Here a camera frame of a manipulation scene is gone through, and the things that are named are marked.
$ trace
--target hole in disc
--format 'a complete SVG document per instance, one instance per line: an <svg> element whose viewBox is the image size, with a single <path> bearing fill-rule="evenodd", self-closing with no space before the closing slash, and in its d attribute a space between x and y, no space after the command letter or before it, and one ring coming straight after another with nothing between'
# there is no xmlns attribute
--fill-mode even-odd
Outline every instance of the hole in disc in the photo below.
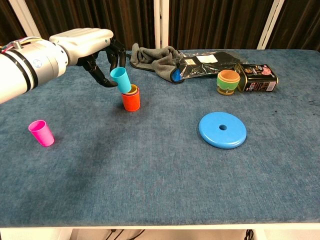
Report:
<svg viewBox="0 0 320 240"><path fill-rule="evenodd" d="M220 125L219 128L220 128L221 130L223 130L223 131L224 131L224 130L227 130L227 126L226 126L226 125L223 125L223 124Z"/></svg>

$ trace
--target pink cup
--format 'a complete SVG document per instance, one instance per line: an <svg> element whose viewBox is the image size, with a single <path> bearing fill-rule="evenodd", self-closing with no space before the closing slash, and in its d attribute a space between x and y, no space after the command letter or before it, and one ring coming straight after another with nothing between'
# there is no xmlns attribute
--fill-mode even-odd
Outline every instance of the pink cup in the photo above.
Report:
<svg viewBox="0 0 320 240"><path fill-rule="evenodd" d="M48 124L44 120L37 120L32 122L29 125L28 129L35 137L35 139L37 139L38 142L44 147L52 145L55 141Z"/></svg>

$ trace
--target blue disc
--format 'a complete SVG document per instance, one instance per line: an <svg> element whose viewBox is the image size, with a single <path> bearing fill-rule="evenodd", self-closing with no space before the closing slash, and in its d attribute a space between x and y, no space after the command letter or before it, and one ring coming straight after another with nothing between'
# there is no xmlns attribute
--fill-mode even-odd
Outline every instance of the blue disc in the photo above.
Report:
<svg viewBox="0 0 320 240"><path fill-rule="evenodd" d="M221 149L240 146L247 137L243 122L226 112L212 112L205 115L199 123L201 137L210 145Z"/></svg>

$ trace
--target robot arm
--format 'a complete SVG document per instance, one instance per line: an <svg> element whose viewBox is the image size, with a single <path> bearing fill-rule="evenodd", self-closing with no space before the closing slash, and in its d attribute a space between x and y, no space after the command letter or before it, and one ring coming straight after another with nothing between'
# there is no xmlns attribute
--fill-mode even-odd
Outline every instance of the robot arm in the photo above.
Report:
<svg viewBox="0 0 320 240"><path fill-rule="evenodd" d="M104 51L110 71L118 59L121 67L126 65L125 48L113 37L108 29L76 28L49 41L31 37L28 44L25 38L9 43L0 54L0 104L61 76L67 66L83 66L102 86L117 86L96 64L99 52Z"/></svg>

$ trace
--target table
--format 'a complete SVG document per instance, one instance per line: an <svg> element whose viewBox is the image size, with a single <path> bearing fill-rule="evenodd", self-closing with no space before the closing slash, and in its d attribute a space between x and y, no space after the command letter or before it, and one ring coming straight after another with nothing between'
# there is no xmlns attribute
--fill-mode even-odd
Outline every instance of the table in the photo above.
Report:
<svg viewBox="0 0 320 240"><path fill-rule="evenodd" d="M319 226L320 53L226 51L268 64L275 90L224 96L215 77L172 84L127 62L137 112L77 66L2 104L0 227ZM108 72L105 55L97 63ZM246 125L243 145L201 138L200 119L216 111ZM51 147L28 132L37 119L50 126Z"/></svg>

